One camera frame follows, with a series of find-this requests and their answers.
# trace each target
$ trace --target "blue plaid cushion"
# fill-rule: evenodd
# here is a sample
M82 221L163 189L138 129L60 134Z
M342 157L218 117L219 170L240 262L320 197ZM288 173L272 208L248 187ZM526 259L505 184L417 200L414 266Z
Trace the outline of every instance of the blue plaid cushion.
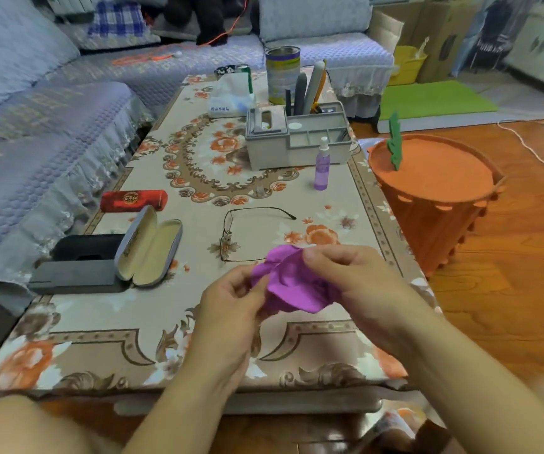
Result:
M100 1L95 7L93 23L89 27L89 36L132 36L147 34L146 22L137 3L116 4Z

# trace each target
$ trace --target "green felt leaf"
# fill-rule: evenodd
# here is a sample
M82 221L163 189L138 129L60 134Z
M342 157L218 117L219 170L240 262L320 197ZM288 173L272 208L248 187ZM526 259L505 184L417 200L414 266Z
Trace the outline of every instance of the green felt leaf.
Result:
M398 170L402 162L402 135L400 134L400 120L395 111L389 119L389 132L392 138L388 140L388 149L392 154L390 162L394 169Z

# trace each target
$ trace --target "forearm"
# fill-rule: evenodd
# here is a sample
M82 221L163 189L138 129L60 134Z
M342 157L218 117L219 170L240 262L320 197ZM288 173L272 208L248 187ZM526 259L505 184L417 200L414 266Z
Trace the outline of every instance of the forearm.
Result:
M518 378L444 319L407 324L399 358L469 454L544 452L544 405Z
M206 454L226 398L209 382L180 371L127 443L124 454Z

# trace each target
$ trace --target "purple liquid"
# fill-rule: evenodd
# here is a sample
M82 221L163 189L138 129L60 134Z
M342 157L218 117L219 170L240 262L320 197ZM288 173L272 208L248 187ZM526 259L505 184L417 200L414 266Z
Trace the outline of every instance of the purple liquid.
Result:
M318 191L326 190L329 185L330 154L319 153L316 156L316 174L313 178L313 187Z

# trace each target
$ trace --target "hand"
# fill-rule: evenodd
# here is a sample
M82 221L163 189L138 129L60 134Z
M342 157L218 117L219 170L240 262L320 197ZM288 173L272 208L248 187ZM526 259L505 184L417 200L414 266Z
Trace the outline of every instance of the hand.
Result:
M413 319L433 312L372 247L309 247L303 251L303 260L315 274L339 289L339 302L362 333L398 359L408 347L401 332Z
M239 266L202 293L190 348L180 373L205 379L212 390L229 397L249 366L251 343L261 322L268 277L251 289L254 266Z

